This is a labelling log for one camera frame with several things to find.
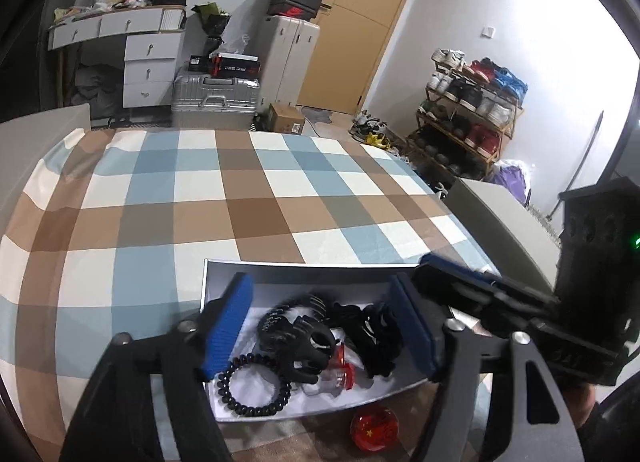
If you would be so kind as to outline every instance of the wooden door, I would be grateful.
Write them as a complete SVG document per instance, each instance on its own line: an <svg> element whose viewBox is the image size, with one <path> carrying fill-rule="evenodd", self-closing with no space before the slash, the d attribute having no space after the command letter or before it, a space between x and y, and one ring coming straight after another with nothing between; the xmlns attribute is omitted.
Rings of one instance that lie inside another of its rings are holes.
<svg viewBox="0 0 640 462"><path fill-rule="evenodd" d="M403 0L324 0L318 44L298 104L354 114L375 74Z"/></svg>

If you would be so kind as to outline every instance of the brown cardboard box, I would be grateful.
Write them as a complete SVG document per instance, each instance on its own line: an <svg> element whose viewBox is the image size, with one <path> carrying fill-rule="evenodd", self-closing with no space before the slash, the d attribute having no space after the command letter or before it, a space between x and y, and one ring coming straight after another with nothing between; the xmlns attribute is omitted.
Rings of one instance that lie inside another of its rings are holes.
<svg viewBox="0 0 640 462"><path fill-rule="evenodd" d="M274 104L269 106L268 129L279 134L302 134L305 116L295 106Z"/></svg>

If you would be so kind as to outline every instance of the purple bag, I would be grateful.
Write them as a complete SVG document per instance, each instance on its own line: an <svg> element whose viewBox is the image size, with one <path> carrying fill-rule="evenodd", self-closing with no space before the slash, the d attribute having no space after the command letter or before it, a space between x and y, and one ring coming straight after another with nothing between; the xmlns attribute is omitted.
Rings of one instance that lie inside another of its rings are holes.
<svg viewBox="0 0 640 462"><path fill-rule="evenodd" d="M504 186L523 206L527 203L527 184L517 166L501 166L500 171L491 175L488 182Z"/></svg>

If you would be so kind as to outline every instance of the red round container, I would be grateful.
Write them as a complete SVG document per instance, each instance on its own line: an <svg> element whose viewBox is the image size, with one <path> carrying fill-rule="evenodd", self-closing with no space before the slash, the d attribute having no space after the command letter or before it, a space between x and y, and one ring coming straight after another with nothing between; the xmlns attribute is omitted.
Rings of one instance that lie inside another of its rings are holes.
<svg viewBox="0 0 640 462"><path fill-rule="evenodd" d="M386 449L398 441L398 418L388 408L372 404L354 415L351 438L363 451Z"/></svg>

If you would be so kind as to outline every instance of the suitcase handle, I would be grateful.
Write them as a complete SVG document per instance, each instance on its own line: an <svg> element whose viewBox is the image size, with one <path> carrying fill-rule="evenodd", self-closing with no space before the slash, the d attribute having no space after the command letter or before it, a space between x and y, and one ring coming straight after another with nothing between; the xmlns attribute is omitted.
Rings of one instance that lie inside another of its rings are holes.
<svg viewBox="0 0 640 462"><path fill-rule="evenodd" d="M205 76L202 79L203 85L232 85L234 83L233 79L220 79L217 77Z"/></svg>
<svg viewBox="0 0 640 462"><path fill-rule="evenodd" d="M209 101L210 99L219 99L221 101L222 106L226 108L226 98L224 96L206 96L203 100L201 100L200 106L206 106L207 101Z"/></svg>

